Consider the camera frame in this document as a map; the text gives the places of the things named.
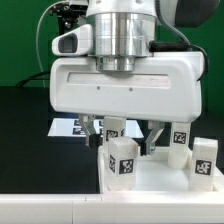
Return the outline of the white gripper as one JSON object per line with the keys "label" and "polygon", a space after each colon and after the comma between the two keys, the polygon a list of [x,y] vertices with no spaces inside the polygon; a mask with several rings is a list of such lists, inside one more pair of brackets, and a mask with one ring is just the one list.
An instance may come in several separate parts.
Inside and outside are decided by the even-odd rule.
{"label": "white gripper", "polygon": [[99,71],[90,57],[60,58],[51,69],[50,102],[58,112],[80,114],[90,148],[101,144],[94,115],[152,120],[140,155],[153,155],[164,122],[188,123],[200,116],[203,65],[200,52],[156,53],[136,60],[132,72]]}

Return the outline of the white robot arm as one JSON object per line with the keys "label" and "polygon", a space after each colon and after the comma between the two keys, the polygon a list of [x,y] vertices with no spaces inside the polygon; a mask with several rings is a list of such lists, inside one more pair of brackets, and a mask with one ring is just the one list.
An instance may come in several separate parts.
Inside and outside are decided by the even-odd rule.
{"label": "white robot arm", "polygon": [[52,42],[57,55],[50,74],[50,102],[76,113],[91,148],[100,144],[96,116],[149,123],[143,154],[155,149],[166,122],[191,123],[201,114],[201,78],[206,53],[185,36],[176,43],[156,40],[163,26],[173,33],[198,27],[220,0],[87,0],[84,25]]}

